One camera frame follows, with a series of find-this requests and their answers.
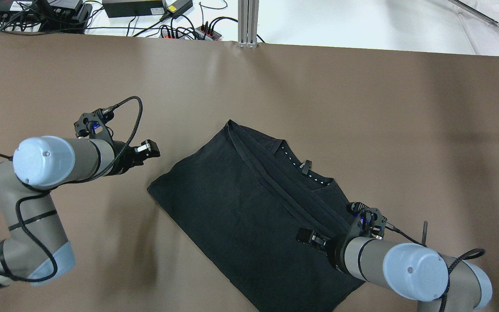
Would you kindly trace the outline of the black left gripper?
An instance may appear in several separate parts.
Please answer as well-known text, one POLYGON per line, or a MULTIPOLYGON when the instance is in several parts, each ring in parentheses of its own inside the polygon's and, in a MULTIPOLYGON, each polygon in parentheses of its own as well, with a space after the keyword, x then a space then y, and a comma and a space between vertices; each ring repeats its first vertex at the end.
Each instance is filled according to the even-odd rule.
POLYGON ((113 163, 112 175, 121 175, 135 166, 143 166, 144 161, 150 158, 158 158, 161 152, 156 142, 145 140, 140 146, 129 146, 126 142, 113 141, 113 149, 118 156, 123 147, 123 154, 113 163))

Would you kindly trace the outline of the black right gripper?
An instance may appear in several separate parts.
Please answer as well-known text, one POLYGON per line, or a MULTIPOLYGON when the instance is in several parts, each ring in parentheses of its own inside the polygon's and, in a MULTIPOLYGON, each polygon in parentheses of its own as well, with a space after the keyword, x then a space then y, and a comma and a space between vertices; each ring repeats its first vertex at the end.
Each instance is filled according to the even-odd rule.
POLYGON ((342 273, 346 273, 343 260, 343 247, 345 238, 336 236, 327 238, 320 235, 315 230, 299 229, 296 235, 296 240, 299 243, 312 247, 315 250, 325 250, 327 260, 331 267, 342 273))

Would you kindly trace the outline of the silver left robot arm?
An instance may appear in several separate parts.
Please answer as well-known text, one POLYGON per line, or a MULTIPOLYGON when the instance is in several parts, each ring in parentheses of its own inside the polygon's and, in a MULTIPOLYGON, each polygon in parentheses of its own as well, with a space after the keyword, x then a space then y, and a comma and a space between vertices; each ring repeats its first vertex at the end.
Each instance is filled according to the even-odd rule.
POLYGON ((32 137, 0 162, 0 211, 10 237, 0 240, 0 289, 12 282, 49 283, 75 266, 75 255, 50 192, 60 185, 125 173, 159 157, 145 140, 118 141, 32 137))

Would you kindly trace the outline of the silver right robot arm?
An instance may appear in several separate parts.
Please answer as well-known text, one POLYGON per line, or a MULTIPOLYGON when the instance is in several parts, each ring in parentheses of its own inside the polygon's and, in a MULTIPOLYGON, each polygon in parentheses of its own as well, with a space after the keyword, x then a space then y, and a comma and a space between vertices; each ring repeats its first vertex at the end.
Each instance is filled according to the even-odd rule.
POLYGON ((471 263, 482 249, 450 257, 419 244, 370 237, 344 243, 304 228, 296 239, 327 255, 338 271, 416 301, 419 312, 472 312, 493 298, 490 278, 471 263))

